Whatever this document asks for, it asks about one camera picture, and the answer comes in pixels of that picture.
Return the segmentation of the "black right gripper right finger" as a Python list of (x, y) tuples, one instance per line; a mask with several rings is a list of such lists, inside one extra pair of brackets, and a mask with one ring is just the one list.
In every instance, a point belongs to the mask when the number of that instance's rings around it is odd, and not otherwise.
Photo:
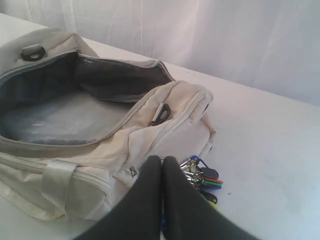
[(185, 178), (173, 156), (162, 164), (167, 240), (256, 240), (209, 203)]

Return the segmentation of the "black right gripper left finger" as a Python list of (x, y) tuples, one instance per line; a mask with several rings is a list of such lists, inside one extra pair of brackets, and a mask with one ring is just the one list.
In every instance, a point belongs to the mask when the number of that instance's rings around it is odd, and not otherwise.
[(78, 240), (159, 240), (162, 222), (162, 161), (150, 156), (124, 198)]

